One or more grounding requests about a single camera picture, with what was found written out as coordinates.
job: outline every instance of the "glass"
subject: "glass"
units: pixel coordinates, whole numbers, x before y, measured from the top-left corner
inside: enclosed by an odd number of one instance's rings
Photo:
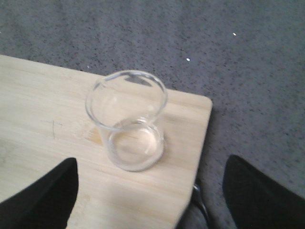
[[[144,170],[162,156],[161,113],[166,103],[163,83],[150,73],[127,70],[96,81],[87,95],[86,111],[116,166]]]

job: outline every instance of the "wooden table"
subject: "wooden table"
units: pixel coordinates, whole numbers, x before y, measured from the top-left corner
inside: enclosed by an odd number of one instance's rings
[[[164,155],[126,172],[110,162],[84,109],[98,77],[0,55],[0,201],[75,157],[80,186],[69,229],[174,228],[190,200],[211,100],[169,90]]]

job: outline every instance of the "clear glass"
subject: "clear glass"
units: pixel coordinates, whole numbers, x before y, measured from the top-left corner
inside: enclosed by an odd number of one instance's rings
[[[86,111],[116,166],[128,171],[144,170],[162,156],[161,116],[166,103],[163,83],[138,70],[116,72],[93,85]]]

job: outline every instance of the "glass rim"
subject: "glass rim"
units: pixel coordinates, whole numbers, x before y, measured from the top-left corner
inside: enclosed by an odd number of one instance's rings
[[[165,106],[167,104],[168,94],[167,94],[166,87],[164,86],[164,84],[162,83],[162,81],[158,77],[154,76],[151,73],[140,71],[140,70],[123,70],[123,71],[119,71],[119,72],[114,72],[114,73],[111,73],[107,76],[100,77],[99,79],[97,79],[96,82],[94,83],[94,85],[90,88],[90,90],[87,93],[86,100],[85,100],[86,112],[87,112],[87,115],[89,116],[89,118],[96,125],[98,125],[102,128],[111,130],[111,131],[125,131],[125,130],[130,130],[130,129],[136,129],[137,128],[137,126],[114,127],[114,126],[105,125],[94,115],[94,112],[93,112],[92,107],[91,107],[92,94],[93,94],[94,90],[101,84],[101,82],[105,82],[105,81],[112,80],[112,79],[115,79],[115,78],[120,77],[120,76],[129,75],[129,74],[138,74],[142,77],[145,77],[147,79],[150,79],[150,80],[154,81],[154,83],[156,83],[161,88],[161,90],[163,92],[162,103],[160,104],[159,109],[152,116],[149,117],[148,123],[153,122],[159,116],[159,114],[162,112],[163,108],[165,108]]]

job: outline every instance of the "drinking glass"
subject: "drinking glass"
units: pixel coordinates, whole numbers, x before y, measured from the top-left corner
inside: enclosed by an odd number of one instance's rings
[[[163,154],[166,103],[166,88],[156,76],[126,70],[98,79],[85,106],[110,160],[124,170],[139,171]]]

